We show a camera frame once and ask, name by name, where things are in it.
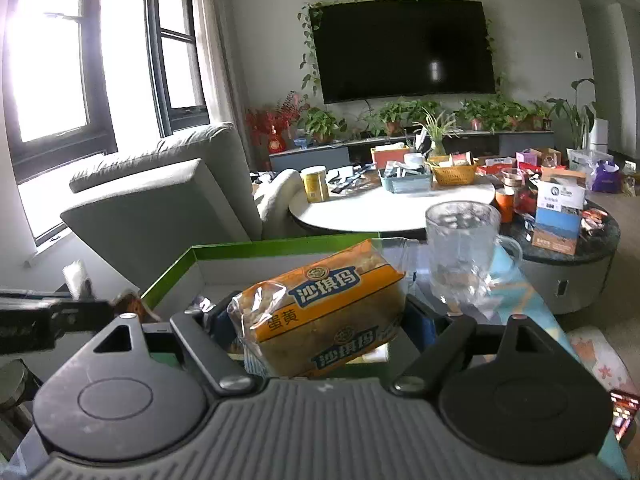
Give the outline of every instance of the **curtain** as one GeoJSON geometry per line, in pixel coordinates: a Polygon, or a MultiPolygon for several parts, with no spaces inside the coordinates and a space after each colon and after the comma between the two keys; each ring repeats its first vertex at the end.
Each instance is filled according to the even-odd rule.
{"type": "Polygon", "coordinates": [[[246,86],[239,61],[231,0],[193,0],[196,49],[209,118],[236,125],[247,164],[256,169],[244,122],[246,86]]]}

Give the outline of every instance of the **television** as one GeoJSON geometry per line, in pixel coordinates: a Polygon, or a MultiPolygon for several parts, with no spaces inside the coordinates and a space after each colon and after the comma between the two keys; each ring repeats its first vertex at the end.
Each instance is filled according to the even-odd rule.
{"type": "Polygon", "coordinates": [[[495,93],[481,2],[374,0],[310,18],[325,103],[495,93]]]}

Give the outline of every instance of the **bread loaf package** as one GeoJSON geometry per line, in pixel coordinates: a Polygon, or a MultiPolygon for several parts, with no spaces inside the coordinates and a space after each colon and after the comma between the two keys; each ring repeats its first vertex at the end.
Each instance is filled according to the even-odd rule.
{"type": "Polygon", "coordinates": [[[257,283],[234,297],[227,311],[270,374],[318,376],[396,334],[403,279],[404,272],[366,240],[257,283]]]}

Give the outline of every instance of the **orange label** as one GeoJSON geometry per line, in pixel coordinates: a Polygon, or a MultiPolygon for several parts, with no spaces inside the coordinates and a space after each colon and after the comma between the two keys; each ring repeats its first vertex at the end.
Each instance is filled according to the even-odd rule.
{"type": "MultiPolygon", "coordinates": [[[[255,330],[256,341],[266,341],[326,316],[404,277],[380,256],[373,264],[360,258],[372,250],[371,241],[366,240],[320,262],[269,280],[286,285],[287,295],[280,300],[276,311],[265,312],[250,327],[255,330]]],[[[247,293],[254,294],[263,283],[257,283],[247,293]]]]}

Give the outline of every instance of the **window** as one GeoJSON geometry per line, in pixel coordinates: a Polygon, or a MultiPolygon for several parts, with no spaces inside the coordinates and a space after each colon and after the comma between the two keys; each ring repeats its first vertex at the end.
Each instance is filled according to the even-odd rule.
{"type": "Polygon", "coordinates": [[[160,139],[145,15],[145,0],[100,0],[104,76],[120,152],[134,152],[160,139]]]}
{"type": "Polygon", "coordinates": [[[10,0],[4,115],[18,184],[70,160],[116,150],[101,99],[95,0],[10,0]]]}
{"type": "Polygon", "coordinates": [[[191,0],[152,0],[151,4],[149,26],[152,51],[158,53],[156,86],[164,127],[174,132],[208,124],[191,0]]]}
{"type": "Polygon", "coordinates": [[[68,185],[71,177],[77,170],[97,162],[103,156],[98,153],[82,158],[46,171],[18,186],[22,206],[37,244],[45,242],[65,228],[60,213],[66,209],[73,195],[68,185]]]}
{"type": "Polygon", "coordinates": [[[191,0],[9,0],[7,137],[37,244],[61,231],[71,176],[208,124],[191,0]]]}

